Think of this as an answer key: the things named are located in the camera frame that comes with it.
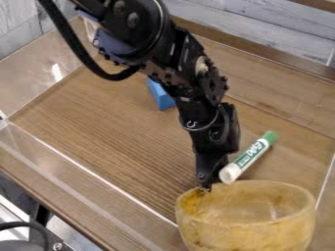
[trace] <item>green marker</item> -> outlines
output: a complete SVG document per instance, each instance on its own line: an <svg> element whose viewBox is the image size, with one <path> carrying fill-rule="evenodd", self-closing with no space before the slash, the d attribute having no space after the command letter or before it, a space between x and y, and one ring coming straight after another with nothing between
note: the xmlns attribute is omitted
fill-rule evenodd
<svg viewBox="0 0 335 251"><path fill-rule="evenodd" d="M278 134L273 131L267 131L261 138L252 143L249 148L240 154L233 162L225 165L225 167L220 170L219 176L223 183L231 184L235 182L253 162L273 145L276 140Z"/></svg>

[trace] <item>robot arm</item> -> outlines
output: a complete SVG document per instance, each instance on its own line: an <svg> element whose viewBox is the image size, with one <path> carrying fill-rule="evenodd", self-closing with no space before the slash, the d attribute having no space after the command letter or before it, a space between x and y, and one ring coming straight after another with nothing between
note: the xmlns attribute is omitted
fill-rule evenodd
<svg viewBox="0 0 335 251"><path fill-rule="evenodd" d="M49 1L39 0L44 8ZM123 77L112 75L109 79L124 79L139 70L175 100L180 125L192 138L196 178L211 190L228 154L239 146L235 106L221 103L227 78L220 76L195 37L169 19L161 0L71 1L81 15L100 25L95 39L100 53L128 67ZM61 25L57 27L65 36Z"/></svg>

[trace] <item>blue block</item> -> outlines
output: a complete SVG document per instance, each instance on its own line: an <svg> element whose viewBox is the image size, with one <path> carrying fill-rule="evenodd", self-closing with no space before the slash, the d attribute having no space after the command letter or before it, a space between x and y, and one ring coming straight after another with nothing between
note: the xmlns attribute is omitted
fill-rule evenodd
<svg viewBox="0 0 335 251"><path fill-rule="evenodd" d="M175 102L172 98L168 96L160 84L153 82L149 78L148 78L147 84L148 84L159 109L163 111L171 107L175 107Z"/></svg>

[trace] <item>black cable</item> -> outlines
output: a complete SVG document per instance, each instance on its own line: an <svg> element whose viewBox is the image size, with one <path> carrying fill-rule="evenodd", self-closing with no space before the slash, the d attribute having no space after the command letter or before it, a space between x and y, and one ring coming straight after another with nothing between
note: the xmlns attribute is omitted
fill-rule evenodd
<svg viewBox="0 0 335 251"><path fill-rule="evenodd" d="M35 230L37 230L37 232L40 233L40 235L43 236L44 239L44 251L48 251L48 236L47 236L47 232L45 229L43 228L43 226L33 224L33 223L25 223L25 222L11 222L11 223L4 223L0 224L0 231L16 228L16 227L29 227L33 228Z"/></svg>
<svg viewBox="0 0 335 251"><path fill-rule="evenodd" d="M63 16L56 4L52 0L37 0L39 4L44 8L47 14L49 15L57 30L67 41L67 44L80 59L81 63L87 66L87 68L101 78L111 81L121 81L129 78L139 70L139 66L132 66L123 70L119 74L107 73L103 68L99 66L93 58L91 57L72 27L68 24L65 17Z"/></svg>

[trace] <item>plastic container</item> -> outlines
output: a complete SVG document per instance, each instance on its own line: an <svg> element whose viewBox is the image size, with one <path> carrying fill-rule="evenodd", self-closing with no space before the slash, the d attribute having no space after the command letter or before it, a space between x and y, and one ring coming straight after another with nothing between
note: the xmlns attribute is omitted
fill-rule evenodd
<svg viewBox="0 0 335 251"><path fill-rule="evenodd" d="M294 185L273 181L217 183L176 201L176 221L191 251L302 251L312 238L315 199Z"/></svg>

